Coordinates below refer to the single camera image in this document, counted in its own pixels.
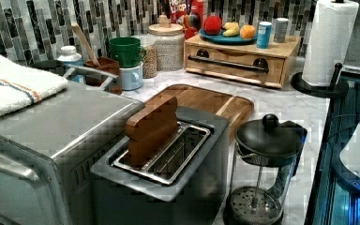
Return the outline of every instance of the blue plate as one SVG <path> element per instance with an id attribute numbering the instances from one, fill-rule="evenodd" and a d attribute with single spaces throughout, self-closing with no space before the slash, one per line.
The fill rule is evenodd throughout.
<path id="1" fill-rule="evenodd" d="M 223 45 L 246 45 L 252 44 L 256 41 L 257 37 L 250 38 L 250 39 L 242 39 L 239 35 L 234 37 L 224 37 L 223 30 L 216 36 L 207 35 L 203 29 L 200 30 L 200 35 L 208 41 L 211 41 L 216 44 L 223 44 Z"/>

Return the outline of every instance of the french press lid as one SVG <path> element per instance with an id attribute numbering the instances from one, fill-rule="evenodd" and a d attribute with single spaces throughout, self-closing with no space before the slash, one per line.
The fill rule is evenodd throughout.
<path id="1" fill-rule="evenodd" d="M 307 131 L 294 122 L 280 124 L 274 114 L 267 114 L 262 120 L 242 125 L 236 130 L 235 139 L 244 161 L 252 164 L 263 164 L 265 161 L 264 164 L 276 166 L 288 164 L 286 160 L 302 150 L 306 135 Z"/>

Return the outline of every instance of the white cup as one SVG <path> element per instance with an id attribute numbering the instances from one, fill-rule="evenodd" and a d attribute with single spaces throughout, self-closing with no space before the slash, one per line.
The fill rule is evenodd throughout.
<path id="1" fill-rule="evenodd" d="M 143 63 L 136 67 L 119 69 L 121 70 L 122 90 L 131 91 L 143 85 Z"/>

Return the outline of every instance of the paper towel holder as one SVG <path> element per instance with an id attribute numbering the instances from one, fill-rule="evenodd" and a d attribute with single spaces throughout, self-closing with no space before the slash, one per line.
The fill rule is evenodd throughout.
<path id="1" fill-rule="evenodd" d="M 293 75 L 291 85 L 301 93 L 318 98 L 344 98 L 349 91 L 349 85 L 346 82 L 336 84 L 342 67 L 343 65 L 340 63 L 335 64 L 335 71 L 329 86 L 310 85 L 303 80 L 302 72 Z"/>

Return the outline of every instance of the wooden bread box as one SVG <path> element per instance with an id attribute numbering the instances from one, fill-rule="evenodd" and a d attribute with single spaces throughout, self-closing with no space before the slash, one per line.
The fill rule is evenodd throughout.
<path id="1" fill-rule="evenodd" d="M 184 68 L 206 76 L 240 83 L 282 88 L 294 67 L 300 37 L 287 36 L 284 43 L 270 39 L 268 49 L 256 42 L 248 45 L 221 45 L 196 35 L 185 41 Z"/>

